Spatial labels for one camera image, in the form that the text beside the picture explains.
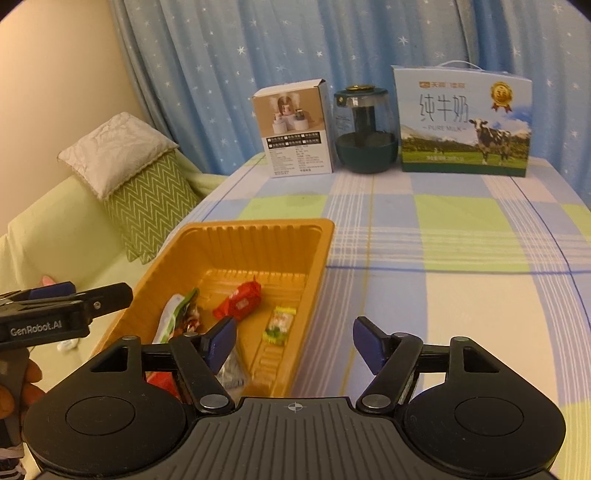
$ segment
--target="white pillow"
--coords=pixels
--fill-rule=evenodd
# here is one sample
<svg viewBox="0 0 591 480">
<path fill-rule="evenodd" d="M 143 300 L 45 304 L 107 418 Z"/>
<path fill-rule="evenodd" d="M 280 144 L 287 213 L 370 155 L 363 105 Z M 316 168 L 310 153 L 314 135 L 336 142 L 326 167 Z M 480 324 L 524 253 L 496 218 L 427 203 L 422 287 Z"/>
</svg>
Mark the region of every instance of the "white pillow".
<svg viewBox="0 0 591 480">
<path fill-rule="evenodd" d="M 104 200 L 120 185 L 178 145 L 122 112 L 62 151 L 67 163 Z"/>
</svg>

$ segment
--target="metal screw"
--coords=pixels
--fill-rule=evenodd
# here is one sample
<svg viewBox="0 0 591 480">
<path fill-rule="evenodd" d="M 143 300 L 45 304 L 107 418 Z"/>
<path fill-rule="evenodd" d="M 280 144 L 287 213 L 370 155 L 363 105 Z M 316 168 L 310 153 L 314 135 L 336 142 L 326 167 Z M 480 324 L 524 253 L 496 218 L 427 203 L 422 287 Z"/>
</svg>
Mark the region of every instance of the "metal screw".
<svg viewBox="0 0 591 480">
<path fill-rule="evenodd" d="M 227 397 L 224 395 L 220 395 L 218 393 L 213 393 L 210 395 L 205 395 L 201 397 L 199 403 L 205 407 L 209 408 L 210 410 L 217 410 L 219 408 L 224 408 L 226 405 L 230 403 Z"/>
<path fill-rule="evenodd" d="M 365 405 L 367 408 L 375 408 L 376 410 L 379 408 L 386 408 L 390 405 L 390 399 L 386 395 L 381 395 L 379 393 L 374 393 L 371 395 L 367 395 L 363 397 L 361 403 Z"/>
</svg>

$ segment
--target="green zigzag cushion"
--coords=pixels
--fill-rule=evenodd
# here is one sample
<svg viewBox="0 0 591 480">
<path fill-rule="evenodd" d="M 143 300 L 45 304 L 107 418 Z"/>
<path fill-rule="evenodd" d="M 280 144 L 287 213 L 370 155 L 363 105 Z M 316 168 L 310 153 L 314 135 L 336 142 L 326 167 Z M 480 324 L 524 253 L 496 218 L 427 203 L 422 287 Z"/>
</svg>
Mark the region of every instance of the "green zigzag cushion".
<svg viewBox="0 0 591 480">
<path fill-rule="evenodd" d="M 104 205 L 119 228 L 127 259 L 139 257 L 146 264 L 199 201 L 169 152 L 126 181 Z"/>
</svg>

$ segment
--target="plaid tablecloth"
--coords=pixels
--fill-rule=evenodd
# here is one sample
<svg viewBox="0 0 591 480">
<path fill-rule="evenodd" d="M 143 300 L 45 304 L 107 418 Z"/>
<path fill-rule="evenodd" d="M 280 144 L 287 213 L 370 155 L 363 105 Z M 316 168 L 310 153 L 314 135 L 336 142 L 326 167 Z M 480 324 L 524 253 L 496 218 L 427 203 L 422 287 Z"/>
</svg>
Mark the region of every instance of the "plaid tablecloth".
<svg viewBox="0 0 591 480">
<path fill-rule="evenodd" d="M 533 158 L 523 179 L 271 179 L 257 155 L 180 226 L 315 217 L 336 230 L 294 395 L 359 396 L 372 379 L 352 343 L 361 314 L 426 343 L 469 336 L 559 405 L 567 438 L 554 470 L 591 479 L 591 213 L 548 162 Z M 425 375 L 421 388 L 442 380 Z"/>
</svg>

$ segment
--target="orange plastic tray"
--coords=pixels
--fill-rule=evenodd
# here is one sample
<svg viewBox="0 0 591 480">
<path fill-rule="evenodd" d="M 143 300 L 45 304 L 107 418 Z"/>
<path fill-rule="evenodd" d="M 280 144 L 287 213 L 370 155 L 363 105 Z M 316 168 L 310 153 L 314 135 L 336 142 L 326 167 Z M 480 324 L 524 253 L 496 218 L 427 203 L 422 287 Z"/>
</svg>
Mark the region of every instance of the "orange plastic tray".
<svg viewBox="0 0 591 480">
<path fill-rule="evenodd" d="M 285 397 L 300 360 L 335 225 L 327 219 L 192 223 L 155 260 L 134 290 L 134 300 L 102 338 L 97 351 L 123 335 L 151 343 L 162 310 L 176 293 L 199 288 L 204 328 L 212 310 L 245 281 L 262 285 L 262 302 L 238 324 L 237 347 L 251 383 L 243 395 Z M 287 342 L 262 341 L 276 306 L 297 313 Z"/>
</svg>

